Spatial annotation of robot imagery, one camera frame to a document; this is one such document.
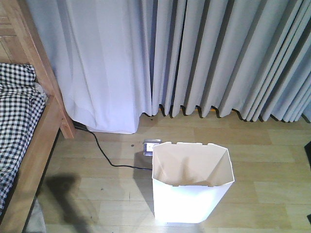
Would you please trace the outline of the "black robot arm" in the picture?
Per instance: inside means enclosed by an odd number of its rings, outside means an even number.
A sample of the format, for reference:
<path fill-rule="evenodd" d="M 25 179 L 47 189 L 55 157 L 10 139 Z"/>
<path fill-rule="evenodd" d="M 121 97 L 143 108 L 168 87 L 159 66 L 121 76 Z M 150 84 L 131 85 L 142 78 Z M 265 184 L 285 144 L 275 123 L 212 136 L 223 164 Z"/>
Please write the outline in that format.
<path fill-rule="evenodd" d="M 311 141 L 307 145 L 304 146 L 304 150 L 305 150 L 309 165 L 311 166 Z"/>

